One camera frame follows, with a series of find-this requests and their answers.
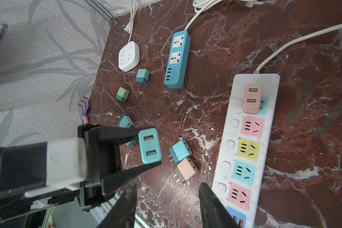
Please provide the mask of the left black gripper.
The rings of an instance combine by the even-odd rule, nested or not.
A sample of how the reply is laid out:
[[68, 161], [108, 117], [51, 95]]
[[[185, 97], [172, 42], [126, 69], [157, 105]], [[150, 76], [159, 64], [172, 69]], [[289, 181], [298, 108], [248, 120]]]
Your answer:
[[152, 127], [122, 128], [82, 124], [78, 137], [84, 139], [87, 178], [80, 183], [78, 202], [83, 211], [90, 211], [112, 199], [115, 192], [142, 173], [161, 165], [161, 161], [121, 171], [119, 145], [135, 141], [142, 130]]

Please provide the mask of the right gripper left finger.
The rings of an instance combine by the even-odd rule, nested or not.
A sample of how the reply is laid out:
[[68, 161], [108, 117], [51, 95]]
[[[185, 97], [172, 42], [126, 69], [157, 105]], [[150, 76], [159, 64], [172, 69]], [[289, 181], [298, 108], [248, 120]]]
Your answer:
[[131, 183], [98, 228], [133, 228], [136, 206], [137, 184]]

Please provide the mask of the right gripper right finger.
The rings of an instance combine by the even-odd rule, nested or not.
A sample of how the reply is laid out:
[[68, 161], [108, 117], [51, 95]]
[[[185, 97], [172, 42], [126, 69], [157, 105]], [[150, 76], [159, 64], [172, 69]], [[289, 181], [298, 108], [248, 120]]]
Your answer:
[[203, 228], [239, 228], [212, 189], [204, 182], [199, 187], [199, 200]]

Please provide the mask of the long white multicolour power strip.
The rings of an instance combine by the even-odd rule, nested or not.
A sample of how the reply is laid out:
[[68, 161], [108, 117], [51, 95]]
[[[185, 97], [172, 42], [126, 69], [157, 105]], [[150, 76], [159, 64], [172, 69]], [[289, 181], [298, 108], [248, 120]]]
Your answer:
[[[280, 75], [234, 76], [212, 190], [241, 228], [254, 227]], [[263, 86], [258, 114], [243, 112], [247, 84]]]

